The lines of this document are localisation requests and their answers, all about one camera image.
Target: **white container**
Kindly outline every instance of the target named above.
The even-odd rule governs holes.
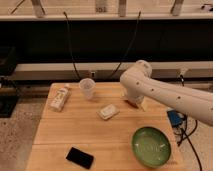
[[[61,111],[64,103],[66,102],[66,100],[69,97],[69,89],[70,89],[70,85],[69,84],[65,84],[65,86],[63,88],[60,88],[57,91],[56,96],[54,97],[53,101],[51,102],[50,106],[57,110],[57,111]]]
[[[95,81],[91,78],[84,78],[79,82],[79,88],[87,100],[93,98]]]

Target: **label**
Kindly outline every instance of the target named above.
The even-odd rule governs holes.
[[[58,111],[61,111],[64,105],[64,102],[66,101],[66,98],[68,97],[68,93],[69,92],[66,88],[59,89],[53,101],[51,102],[50,106]]]
[[[95,11],[96,13],[106,13],[107,0],[95,0]]]

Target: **bottle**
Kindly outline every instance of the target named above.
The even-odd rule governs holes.
[[[57,91],[56,96],[54,97],[53,101],[51,102],[50,106],[55,109],[56,111],[61,111],[64,103],[66,102],[66,100],[69,97],[69,89],[70,89],[70,85],[69,84],[65,84],[65,86],[63,88],[60,88]]]

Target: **green bowl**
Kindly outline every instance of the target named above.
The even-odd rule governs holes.
[[[153,127],[143,127],[134,133],[132,150],[140,163],[151,168],[162,166],[171,155],[168,138]]]

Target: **wooden tabletop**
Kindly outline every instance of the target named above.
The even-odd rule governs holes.
[[[183,161],[166,116],[166,107],[145,98],[147,108],[134,108],[122,99],[120,83],[96,83],[94,98],[85,100],[78,84],[71,83],[71,95],[61,112],[53,111],[50,102],[63,83],[52,84],[33,143],[27,171],[83,171],[81,166],[66,160],[71,147],[94,156],[93,171],[152,170],[135,158],[131,140],[144,126],[160,129],[168,137],[172,154],[169,161],[155,170],[182,171]],[[104,121],[98,111],[114,104],[120,113]]]

